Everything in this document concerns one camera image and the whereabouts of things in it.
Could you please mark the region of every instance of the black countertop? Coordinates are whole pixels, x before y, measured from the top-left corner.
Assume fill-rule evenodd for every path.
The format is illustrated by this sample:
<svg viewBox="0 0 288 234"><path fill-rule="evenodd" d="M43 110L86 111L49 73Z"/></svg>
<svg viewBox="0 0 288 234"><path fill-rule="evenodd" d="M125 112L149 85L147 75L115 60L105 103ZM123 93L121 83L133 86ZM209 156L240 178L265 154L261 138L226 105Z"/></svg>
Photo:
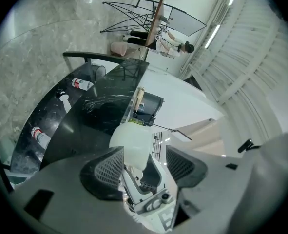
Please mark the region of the black countertop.
<svg viewBox="0 0 288 234"><path fill-rule="evenodd" d="M93 81L88 77L89 67L82 66L68 75L30 115L13 153L11 171L32 174L54 161L108 148L114 130L130 113L132 97L148 65L127 59L88 91L74 88L71 80ZM69 95L72 105L67 114L55 95L61 90ZM46 150L31 136L34 126L52 138Z"/></svg>

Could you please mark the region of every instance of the person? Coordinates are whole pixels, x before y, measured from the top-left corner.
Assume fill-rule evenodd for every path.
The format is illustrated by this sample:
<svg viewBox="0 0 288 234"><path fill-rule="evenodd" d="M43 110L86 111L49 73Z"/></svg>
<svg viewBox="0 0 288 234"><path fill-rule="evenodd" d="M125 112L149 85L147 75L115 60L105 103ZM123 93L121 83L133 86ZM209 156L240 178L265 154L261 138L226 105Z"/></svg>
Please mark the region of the person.
<svg viewBox="0 0 288 234"><path fill-rule="evenodd" d="M170 58L179 57L181 53L187 52L192 53L194 51L194 46L189 44L189 42L183 43L181 40L175 38L165 27L162 29L163 32L167 33L168 36L171 38L173 42L169 42L163 39L161 36L157 36L156 39L152 44L147 46L149 49L155 50L162 54L163 56L167 56ZM129 37L127 35L123 36L123 40L128 43L133 43L137 45L145 46L146 39L148 37L147 32L140 32L132 30Z"/></svg>

